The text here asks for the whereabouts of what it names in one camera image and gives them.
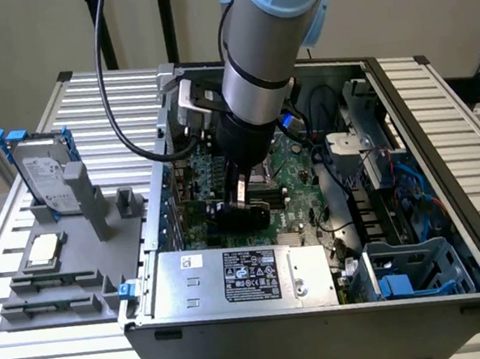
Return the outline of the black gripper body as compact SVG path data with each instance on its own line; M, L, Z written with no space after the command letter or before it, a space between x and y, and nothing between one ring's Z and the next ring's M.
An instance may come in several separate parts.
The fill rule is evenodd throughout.
M272 121L254 125L233 113L217 118L215 140L225 157L226 181L237 181L248 176L251 169L267 156L277 124Z

